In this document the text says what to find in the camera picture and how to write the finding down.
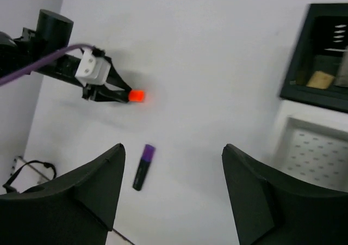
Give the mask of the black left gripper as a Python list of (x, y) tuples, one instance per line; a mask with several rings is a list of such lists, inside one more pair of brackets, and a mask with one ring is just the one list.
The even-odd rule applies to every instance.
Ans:
[(96, 48), (92, 50), (92, 55), (102, 57), (110, 63), (110, 70), (106, 83), (123, 90), (110, 90), (107, 88), (106, 83), (104, 85), (88, 84), (86, 87), (83, 87), (75, 78), (75, 73), (81, 59), (68, 54), (54, 60), (52, 63), (46, 64), (35, 72), (80, 87), (82, 89), (82, 98), (85, 100), (95, 102), (128, 103), (128, 92), (130, 92), (132, 88), (118, 74), (113, 66), (111, 58), (106, 56), (103, 50)]

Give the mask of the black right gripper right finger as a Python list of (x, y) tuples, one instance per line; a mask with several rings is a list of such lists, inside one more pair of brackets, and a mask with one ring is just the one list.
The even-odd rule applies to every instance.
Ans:
[(240, 244), (347, 244), (347, 193), (298, 180), (232, 144), (223, 171)]

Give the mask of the tan square eraser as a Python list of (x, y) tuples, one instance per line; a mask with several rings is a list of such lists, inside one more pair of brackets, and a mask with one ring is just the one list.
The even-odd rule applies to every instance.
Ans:
[(334, 79), (335, 77), (333, 75), (322, 71), (316, 71), (313, 73), (306, 86), (310, 88), (325, 90), (329, 88)]

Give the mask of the black purple highlighter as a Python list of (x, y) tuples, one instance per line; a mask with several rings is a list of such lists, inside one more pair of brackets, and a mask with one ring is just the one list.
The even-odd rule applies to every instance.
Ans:
[(139, 161), (139, 165), (133, 181), (133, 188), (136, 191), (141, 191), (144, 184), (148, 169), (151, 165), (156, 148), (153, 145), (146, 144)]

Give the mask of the black orange highlighter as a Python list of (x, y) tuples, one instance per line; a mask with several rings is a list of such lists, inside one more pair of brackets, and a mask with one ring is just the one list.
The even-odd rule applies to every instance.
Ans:
[(123, 102), (143, 102), (145, 92), (143, 90), (122, 91), (121, 98)]

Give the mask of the beige rectangular eraser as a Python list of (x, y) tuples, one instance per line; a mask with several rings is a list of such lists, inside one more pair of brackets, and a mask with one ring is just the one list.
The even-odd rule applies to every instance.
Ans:
[(347, 87), (348, 86), (348, 80), (347, 80), (347, 60), (342, 61), (340, 68), (338, 70), (338, 73), (335, 78), (335, 85), (338, 87)]

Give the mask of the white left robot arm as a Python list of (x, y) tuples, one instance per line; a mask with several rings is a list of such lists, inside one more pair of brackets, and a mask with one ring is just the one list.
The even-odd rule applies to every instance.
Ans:
[(82, 98), (95, 102), (141, 101), (117, 73), (104, 50), (89, 44), (69, 44), (73, 21), (41, 9), (35, 30), (24, 28), (19, 38), (1, 33), (1, 85), (38, 72), (82, 88)]

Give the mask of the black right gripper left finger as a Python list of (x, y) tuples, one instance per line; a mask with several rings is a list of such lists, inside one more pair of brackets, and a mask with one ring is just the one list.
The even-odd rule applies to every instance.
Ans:
[(113, 230), (125, 168), (119, 143), (60, 177), (1, 195), (1, 244), (105, 244)]

